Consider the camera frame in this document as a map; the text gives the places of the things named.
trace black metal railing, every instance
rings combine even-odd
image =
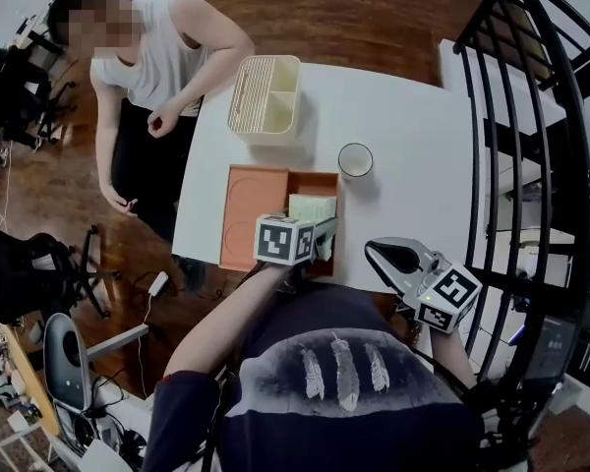
[[[590,36],[590,25],[565,1],[548,0],[576,25]],[[570,42],[578,51],[570,59],[562,43]],[[488,376],[508,306],[513,296],[529,300],[525,330],[517,345],[515,354],[500,379],[500,386],[511,392],[522,384],[542,381],[551,388],[559,381],[572,355],[572,349],[581,324],[582,312],[590,291],[590,147],[583,118],[583,100],[579,72],[590,68],[590,47],[582,47],[563,29],[554,25],[540,0],[484,0],[454,45],[454,52],[460,54],[465,69],[466,84],[471,100],[474,118],[474,179],[472,191],[472,214],[470,240],[466,265],[484,283],[477,300],[473,323],[466,341],[466,350],[473,349],[486,305],[489,287],[502,290],[499,312],[492,338],[479,373],[482,381]],[[476,57],[478,75],[481,78],[485,106],[485,144],[490,149],[491,190],[489,223],[486,229],[487,248],[483,267],[473,267],[475,238],[479,215],[479,125],[477,119],[476,92],[479,86],[473,82],[469,55]],[[492,56],[498,63],[504,100],[507,108],[510,142],[507,153],[512,157],[513,167],[513,213],[511,219],[511,240],[505,273],[493,270],[497,242],[497,220],[499,216],[499,138],[495,116],[494,97],[486,56]],[[538,248],[538,262],[532,279],[516,275],[520,248],[522,212],[522,153],[526,135],[518,129],[515,99],[509,78],[508,65],[517,68],[526,78],[531,96],[536,133],[533,142],[536,147],[534,158],[540,164],[542,189],[541,221]],[[553,89],[556,100],[565,113],[563,138],[549,138],[542,107],[541,91]],[[553,189],[555,184],[568,184],[560,201],[565,199],[572,211],[577,212],[576,222],[570,234],[573,244],[568,248],[571,255],[569,279],[565,287],[546,283],[547,264],[551,253],[551,227],[553,222]],[[563,341],[559,351],[549,351],[556,343],[547,342],[551,334]]]

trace chair leg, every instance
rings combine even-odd
[[[63,96],[66,89],[71,89],[71,88],[74,88],[75,86],[76,86],[75,83],[64,84],[61,87],[61,89],[59,90],[59,92],[57,93],[57,95],[54,98],[50,99],[50,101],[48,102],[48,106],[46,107],[46,111],[43,115],[43,118],[42,118],[42,121],[41,121],[41,124],[39,127],[39,131],[37,132],[38,136],[42,137],[45,140],[50,140],[50,137],[52,136],[52,131],[53,131],[52,124],[53,124],[53,122],[55,122],[55,119],[59,115],[61,115],[61,113],[64,111],[64,107],[62,107],[59,104],[59,102],[61,100],[61,96]],[[71,107],[71,106],[65,107],[65,108],[70,109],[70,110],[73,109],[73,107]]]
[[[104,319],[108,319],[111,315],[108,311],[103,311],[100,307],[100,304],[98,304],[98,299],[96,299],[94,291],[91,289],[91,286],[89,285],[89,281],[81,278],[80,283],[82,288],[86,291],[86,294],[88,295],[91,304],[98,311],[98,314],[101,315]]]
[[[92,234],[98,234],[98,229],[95,225],[91,226],[88,229],[88,234],[86,235],[86,241],[83,244],[83,251],[81,252],[81,262],[79,263],[79,274],[85,275],[88,274],[88,260],[89,260],[89,240],[91,239]]]
[[[96,271],[96,272],[89,272],[88,279],[92,278],[113,278],[119,279],[120,278],[120,271]]]

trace man's hand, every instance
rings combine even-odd
[[[109,204],[115,207],[118,211],[125,215],[136,216],[135,213],[131,212],[131,208],[134,207],[138,200],[125,200],[116,192],[111,184],[100,184],[100,191]]]
[[[149,115],[148,132],[155,138],[168,135],[177,126],[183,110],[184,107],[179,106],[177,99],[169,99]]]

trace black pants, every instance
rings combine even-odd
[[[157,139],[148,132],[150,113],[123,100],[111,183],[125,200],[138,200],[132,212],[172,244],[177,218],[174,204],[181,194],[197,118],[180,117],[171,133]]]

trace navy t-shirt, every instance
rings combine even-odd
[[[276,301],[247,337],[224,401],[225,472],[472,467],[481,420],[398,340],[369,294],[317,284]],[[189,461],[219,396],[204,374],[159,383],[143,470]]]

